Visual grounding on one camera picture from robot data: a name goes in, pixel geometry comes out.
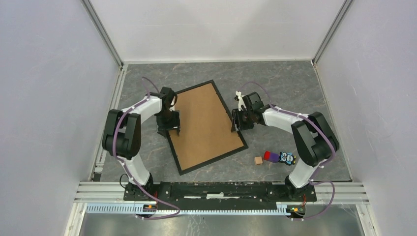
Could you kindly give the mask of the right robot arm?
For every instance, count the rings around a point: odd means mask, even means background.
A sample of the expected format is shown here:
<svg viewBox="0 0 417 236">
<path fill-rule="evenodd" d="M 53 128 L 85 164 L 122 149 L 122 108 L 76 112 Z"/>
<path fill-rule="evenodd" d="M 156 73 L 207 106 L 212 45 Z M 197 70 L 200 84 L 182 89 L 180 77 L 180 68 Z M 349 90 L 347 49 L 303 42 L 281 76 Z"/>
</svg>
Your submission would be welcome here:
<svg viewBox="0 0 417 236">
<path fill-rule="evenodd" d="M 284 195 L 291 201 L 304 194 L 318 168 L 335 157 L 339 141 L 324 115 L 295 113 L 277 106 L 265 105 L 256 92 L 242 95 L 236 91 L 238 107 L 232 110 L 231 131 L 254 128 L 255 124 L 275 127 L 293 135 L 298 160 L 285 179 Z"/>
</svg>

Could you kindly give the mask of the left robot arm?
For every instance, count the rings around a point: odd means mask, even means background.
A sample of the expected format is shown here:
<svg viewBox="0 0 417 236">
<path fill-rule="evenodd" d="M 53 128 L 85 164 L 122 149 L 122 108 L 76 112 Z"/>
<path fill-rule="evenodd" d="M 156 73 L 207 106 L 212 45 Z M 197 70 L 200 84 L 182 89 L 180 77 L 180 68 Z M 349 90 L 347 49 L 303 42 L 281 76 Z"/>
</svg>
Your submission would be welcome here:
<svg viewBox="0 0 417 236">
<path fill-rule="evenodd" d="M 158 134 L 166 137 L 169 131 L 180 132 L 180 115 L 175 110 L 177 94 L 168 87 L 148 93 L 140 102 L 122 109 L 111 109 L 106 118 L 102 147 L 123 167 L 128 182 L 136 187 L 142 200 L 154 196 L 151 173 L 145 168 L 139 151 L 142 144 L 142 124 L 156 117 Z"/>
</svg>

